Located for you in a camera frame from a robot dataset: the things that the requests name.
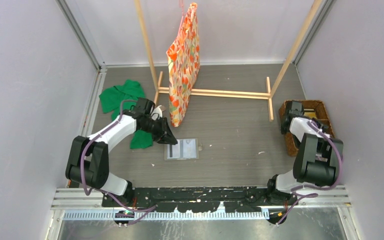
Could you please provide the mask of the grey card holder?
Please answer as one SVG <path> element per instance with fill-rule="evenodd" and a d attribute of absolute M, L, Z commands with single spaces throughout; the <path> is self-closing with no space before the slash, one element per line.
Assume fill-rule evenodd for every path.
<path fill-rule="evenodd" d="M 166 144 L 164 149 L 165 161 L 183 161 L 199 159 L 199 152 L 202 145 L 197 138 L 182 138 L 177 140 L 177 144 Z"/>

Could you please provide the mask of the white credit card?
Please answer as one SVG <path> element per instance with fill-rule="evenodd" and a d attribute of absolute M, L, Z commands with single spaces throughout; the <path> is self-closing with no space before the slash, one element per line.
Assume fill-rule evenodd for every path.
<path fill-rule="evenodd" d="M 196 159 L 198 157 L 197 139 L 186 138 L 181 140 L 184 159 Z"/>

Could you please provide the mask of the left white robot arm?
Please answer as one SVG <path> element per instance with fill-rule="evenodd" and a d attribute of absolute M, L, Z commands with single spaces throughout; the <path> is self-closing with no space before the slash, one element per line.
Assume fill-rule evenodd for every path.
<path fill-rule="evenodd" d="M 143 97 L 131 103 L 130 108 L 121 109 L 105 128 L 87 137 L 75 137 L 65 169 L 65 177 L 81 184 L 87 194 L 88 188 L 111 193 L 121 207 L 128 207 L 133 202 L 133 187 L 130 181 L 110 172 L 110 151 L 137 131 L 149 133 L 152 141 L 158 144 L 178 143 L 160 106 Z"/>

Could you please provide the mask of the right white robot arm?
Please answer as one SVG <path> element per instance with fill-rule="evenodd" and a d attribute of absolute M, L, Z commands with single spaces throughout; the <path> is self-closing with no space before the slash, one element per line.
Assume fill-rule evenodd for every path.
<path fill-rule="evenodd" d="M 286 100 L 279 117 L 288 155 L 295 159 L 290 171 L 268 180 L 267 202 L 288 202 L 304 188 L 335 188 L 342 177 L 344 143 L 335 137 L 325 104 L 320 100 Z"/>

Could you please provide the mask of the gold card in basket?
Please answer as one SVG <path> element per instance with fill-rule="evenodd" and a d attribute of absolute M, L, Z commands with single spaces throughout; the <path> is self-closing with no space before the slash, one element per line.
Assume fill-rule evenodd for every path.
<path fill-rule="evenodd" d="M 305 117 L 310 118 L 310 119 L 317 119 L 318 118 L 315 109 L 311 109 L 311 108 L 305 108 L 303 115 Z"/>

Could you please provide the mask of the brown wicker basket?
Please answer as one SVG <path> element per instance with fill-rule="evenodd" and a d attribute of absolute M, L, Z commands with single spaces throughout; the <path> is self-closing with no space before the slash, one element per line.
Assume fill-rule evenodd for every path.
<path fill-rule="evenodd" d="M 329 119 L 325 104 L 321 100 L 286 100 L 278 110 L 279 118 L 285 112 L 285 103 L 287 101 L 299 101 L 304 109 L 315 109 L 317 119 L 306 116 L 294 117 L 291 121 L 289 131 L 284 135 L 286 152 L 290 157 L 295 157 L 305 133 L 316 134 L 309 123 L 315 122 L 317 130 L 320 130 L 328 137 L 335 137 L 331 121 Z"/>

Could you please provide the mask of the wooden hanging rack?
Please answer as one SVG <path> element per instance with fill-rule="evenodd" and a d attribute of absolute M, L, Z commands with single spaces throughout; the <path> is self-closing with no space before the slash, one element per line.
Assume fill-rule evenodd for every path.
<path fill-rule="evenodd" d="M 274 84 L 271 85 L 270 78 L 266 77 L 266 90 L 267 92 L 248 92 L 248 91 L 231 91 L 231 90 L 213 90 L 213 89 L 198 89 L 193 88 L 191 90 L 191 94 L 194 96 L 207 96 L 207 97 L 224 97 L 224 98 L 240 98 L 240 99 L 257 99 L 257 100 L 266 100 L 268 104 L 268 117 L 269 120 L 272 122 L 274 120 L 274 108 L 273 108 L 273 97 L 275 95 L 275 92 L 277 91 L 281 81 L 284 78 L 284 75 L 289 67 L 289 65 L 292 63 L 294 57 L 298 53 L 299 47 L 301 46 L 307 31 L 310 28 L 311 23 L 316 18 L 316 14 L 318 13 L 319 8 L 321 7 L 323 1 L 322 0 L 315 0 L 312 3 L 312 6 L 302 24 L 302 27 L 299 30 L 299 33 L 296 36 L 296 39 L 288 52 L 288 55 L 283 62 L 283 65 L 274 81 Z M 150 47 L 150 41 L 146 29 L 146 23 L 143 16 L 143 11 L 141 8 L 141 2 L 139 0 L 134 1 L 134 6 L 136 10 L 136 14 L 138 17 L 143 42 L 146 49 L 147 59 L 148 59 L 148 65 L 151 72 L 151 77 L 153 81 L 153 85 L 155 88 L 155 95 L 154 95 L 154 101 L 157 102 L 159 99 L 160 94 L 168 94 L 169 89 L 167 87 L 162 87 L 161 82 L 163 79 L 163 73 L 161 72 L 159 76 L 157 76 L 153 56 L 152 56 L 152 50 Z"/>

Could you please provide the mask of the green cloth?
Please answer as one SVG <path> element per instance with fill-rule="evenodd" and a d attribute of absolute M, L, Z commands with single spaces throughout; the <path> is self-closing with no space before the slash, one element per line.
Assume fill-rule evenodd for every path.
<path fill-rule="evenodd" d="M 135 80 L 127 79 L 122 85 L 114 85 L 106 88 L 99 95 L 102 111 L 111 114 L 115 120 L 123 110 L 129 110 L 139 98 L 145 98 L 146 94 L 142 85 Z M 130 141 L 130 149 L 146 149 L 154 144 L 152 135 L 143 130 L 134 133 Z"/>

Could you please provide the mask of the orange patterned hanging cloth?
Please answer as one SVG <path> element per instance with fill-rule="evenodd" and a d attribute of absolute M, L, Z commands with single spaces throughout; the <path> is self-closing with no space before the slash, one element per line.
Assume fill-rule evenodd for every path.
<path fill-rule="evenodd" d="M 182 123 L 200 70 L 198 4 L 192 2 L 179 25 L 173 43 L 166 51 L 169 71 L 169 116 L 171 125 Z"/>

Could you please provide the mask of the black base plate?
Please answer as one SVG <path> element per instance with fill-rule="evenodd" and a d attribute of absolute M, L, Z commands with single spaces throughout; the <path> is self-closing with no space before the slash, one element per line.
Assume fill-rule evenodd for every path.
<path fill-rule="evenodd" d="M 136 187 L 127 196 L 117 198 L 128 207 L 148 209 L 153 206 L 159 213 L 215 212 L 224 208 L 227 213 L 252 213 L 263 206 L 291 206 L 297 197 L 275 192 L 265 186 L 219 187 Z"/>

